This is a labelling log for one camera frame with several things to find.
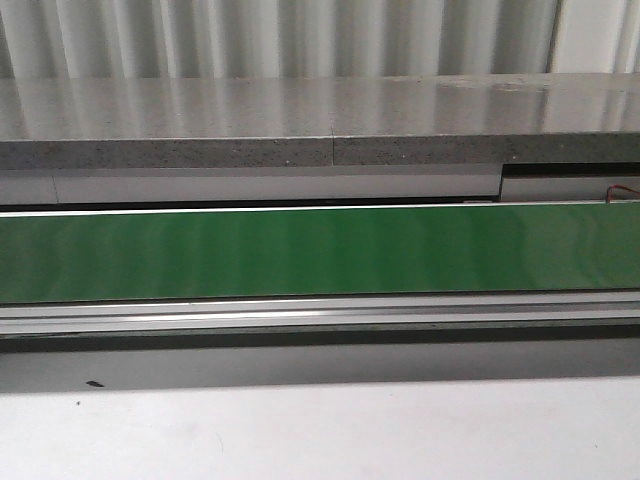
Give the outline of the green conveyor belt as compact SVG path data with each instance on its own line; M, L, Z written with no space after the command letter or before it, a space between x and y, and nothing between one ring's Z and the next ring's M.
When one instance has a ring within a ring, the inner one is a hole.
M638 285L635 202L11 212L1 219L5 304Z

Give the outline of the grey stone counter slab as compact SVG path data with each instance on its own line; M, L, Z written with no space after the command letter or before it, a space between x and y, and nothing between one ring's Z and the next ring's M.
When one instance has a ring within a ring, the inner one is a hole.
M638 159L635 74L1 83L7 170Z

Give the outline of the white curtain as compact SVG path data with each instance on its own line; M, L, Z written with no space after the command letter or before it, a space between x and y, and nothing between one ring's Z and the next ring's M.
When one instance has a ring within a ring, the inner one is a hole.
M5 1L5 78L635 73L635 1Z

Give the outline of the aluminium conveyor frame rail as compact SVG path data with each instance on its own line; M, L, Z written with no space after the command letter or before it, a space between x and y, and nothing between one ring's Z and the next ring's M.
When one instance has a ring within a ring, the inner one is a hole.
M4 306L4 335L243 327L636 320L636 291Z

